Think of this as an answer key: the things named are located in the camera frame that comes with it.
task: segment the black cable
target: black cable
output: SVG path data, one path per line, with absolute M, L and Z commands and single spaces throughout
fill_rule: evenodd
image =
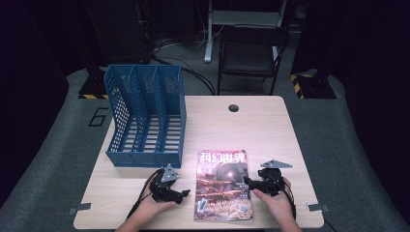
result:
M 159 62 L 159 63 L 161 63 L 161 64 L 163 64 L 163 65 L 172 65 L 172 64 L 169 63 L 169 62 L 166 62 L 166 61 L 163 61 L 162 59 L 159 59 L 159 58 L 156 57 L 155 55 L 153 55 L 153 56 L 151 57 L 151 59 L 153 59 L 153 60 L 155 60 L 155 61 L 157 61 L 157 62 Z M 213 96 L 215 95 L 214 85 L 211 83 L 211 81 L 210 81 L 209 79 L 207 79 L 205 76 L 203 76 L 203 75 L 201 75 L 201 74 L 195 72 L 194 70 L 189 70 L 189 69 L 186 69 L 186 68 L 184 68 L 184 67 L 182 67 L 182 70 L 185 71 L 185 72 L 187 72 L 187 73 L 192 74 L 193 76 L 195 76 L 198 80 L 200 80 L 200 81 L 208 88 L 208 90 L 211 92 L 211 95 L 213 95 Z
M 333 231 L 337 232 L 337 230 L 329 223 L 328 220 L 325 219 L 325 217 L 323 217 L 323 219 L 324 219 L 325 222 L 332 228 Z
M 290 189 L 290 186 L 288 186 L 284 181 L 284 183 L 287 185 L 287 187 L 289 188 L 289 192 L 291 193 L 292 197 L 290 197 L 289 193 L 287 193 L 287 191 L 279 184 L 278 180 L 275 180 L 275 178 L 273 178 L 271 175 L 266 175 L 269 179 L 271 179 L 271 181 L 274 182 L 275 185 L 277 185 L 281 191 L 283 191 L 283 193 L 286 195 L 287 199 L 289 200 L 289 204 L 292 208 L 292 215 L 293 218 L 296 219 L 296 205 L 295 205 L 295 199 L 293 197 L 293 192 Z
M 135 202 L 135 204 L 133 204 L 129 214 L 127 215 L 127 219 L 133 214 L 133 212 L 135 212 L 135 210 L 138 208 L 139 204 L 141 203 L 142 200 L 144 200 L 147 196 L 152 195 L 153 192 L 151 192 L 150 194 L 144 196 L 142 198 L 142 195 L 144 194 L 145 189 L 147 188 L 148 184 L 150 184 L 151 180 L 154 178 L 155 175 L 157 175 L 158 173 L 160 173 L 162 171 L 162 169 L 158 169 L 157 171 L 155 171 L 148 179 L 147 181 L 145 181 L 144 187 L 142 188 L 141 193 L 139 193 L 139 197 L 138 200 Z
M 184 63 L 188 68 L 190 68 L 191 71 L 194 72 L 193 68 L 185 61 L 178 59 L 178 58 L 173 58 L 173 57 L 164 57 L 164 56 L 156 56 L 158 59 L 171 59 L 171 60 L 177 60 L 177 61 L 181 61 L 182 63 Z

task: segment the black chair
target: black chair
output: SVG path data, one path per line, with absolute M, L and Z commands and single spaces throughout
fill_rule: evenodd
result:
M 256 25 L 225 26 L 220 34 L 218 90 L 223 75 L 272 78 L 273 95 L 282 53 L 290 41 L 288 26 L 292 0 L 287 0 L 282 23 L 278 27 Z

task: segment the magazine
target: magazine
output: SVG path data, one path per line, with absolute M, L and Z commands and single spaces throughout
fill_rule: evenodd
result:
M 200 150 L 197 153 L 195 220 L 249 220 L 253 210 L 248 157 L 244 150 Z

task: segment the magazine title text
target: magazine title text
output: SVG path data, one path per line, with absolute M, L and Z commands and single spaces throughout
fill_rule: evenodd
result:
M 202 152 L 200 162 L 244 162 L 244 153 L 212 153 Z

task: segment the hand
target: hand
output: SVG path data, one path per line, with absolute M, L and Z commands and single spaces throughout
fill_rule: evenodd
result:
M 120 227 L 118 227 L 116 231 L 138 231 L 144 224 L 154 218 L 154 216 L 176 205 L 176 202 L 173 201 L 155 201 L 150 195 L 150 184 L 148 184 L 147 188 L 144 190 L 141 197 L 143 200 L 139 203 L 138 208 Z
M 290 194 L 290 182 L 284 177 L 283 181 L 286 183 L 284 190 Z M 276 196 L 265 194 L 259 189 L 254 189 L 253 193 L 268 206 L 269 213 L 275 218 L 282 231 L 302 231 L 293 218 L 292 206 L 283 191 Z

